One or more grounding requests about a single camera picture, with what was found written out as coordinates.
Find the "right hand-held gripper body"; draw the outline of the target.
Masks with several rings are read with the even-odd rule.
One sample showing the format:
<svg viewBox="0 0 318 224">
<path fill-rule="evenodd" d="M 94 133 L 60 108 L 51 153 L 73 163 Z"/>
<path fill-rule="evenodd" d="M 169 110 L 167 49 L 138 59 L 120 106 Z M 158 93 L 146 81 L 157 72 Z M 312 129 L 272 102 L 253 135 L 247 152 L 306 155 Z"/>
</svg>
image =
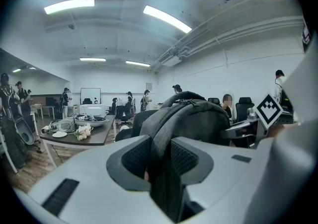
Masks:
<svg viewBox="0 0 318 224">
<path fill-rule="evenodd" d="M 259 104 L 248 109 L 247 120 L 254 129 L 255 141 L 249 147 L 256 148 L 259 142 L 267 137 L 269 128 L 277 121 L 283 109 L 276 99 L 267 93 Z"/>
</svg>

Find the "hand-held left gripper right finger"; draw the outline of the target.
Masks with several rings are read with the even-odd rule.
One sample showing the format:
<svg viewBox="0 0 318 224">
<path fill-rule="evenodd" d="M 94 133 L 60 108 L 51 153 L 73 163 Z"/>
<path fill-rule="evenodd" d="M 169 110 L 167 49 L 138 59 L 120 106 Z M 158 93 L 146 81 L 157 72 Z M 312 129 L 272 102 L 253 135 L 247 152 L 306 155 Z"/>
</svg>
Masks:
<svg viewBox="0 0 318 224">
<path fill-rule="evenodd" d="M 206 152 L 184 141 L 174 138 L 170 141 L 170 160 L 172 167 L 183 185 L 201 183 L 214 167 L 212 157 Z"/>
</svg>

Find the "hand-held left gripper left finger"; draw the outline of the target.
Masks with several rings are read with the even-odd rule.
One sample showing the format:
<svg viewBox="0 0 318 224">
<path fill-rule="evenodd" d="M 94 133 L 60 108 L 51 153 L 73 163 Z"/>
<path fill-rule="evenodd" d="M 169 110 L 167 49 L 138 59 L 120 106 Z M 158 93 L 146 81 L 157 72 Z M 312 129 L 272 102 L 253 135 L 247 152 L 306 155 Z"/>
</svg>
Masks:
<svg viewBox="0 0 318 224">
<path fill-rule="evenodd" d="M 115 150 L 106 162 L 108 175 L 127 191 L 150 191 L 145 171 L 150 158 L 151 137 L 148 135 L 116 142 Z"/>
</svg>

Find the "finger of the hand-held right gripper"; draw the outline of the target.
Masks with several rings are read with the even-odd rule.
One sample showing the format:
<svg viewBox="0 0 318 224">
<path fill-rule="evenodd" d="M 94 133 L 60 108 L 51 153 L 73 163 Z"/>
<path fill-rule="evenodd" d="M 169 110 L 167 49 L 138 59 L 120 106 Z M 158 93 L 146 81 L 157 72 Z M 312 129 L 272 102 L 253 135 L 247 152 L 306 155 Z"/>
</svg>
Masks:
<svg viewBox="0 0 318 224">
<path fill-rule="evenodd" d="M 223 139 L 241 139 L 251 136 L 251 122 L 248 120 L 232 124 L 228 129 L 220 132 Z"/>
</svg>

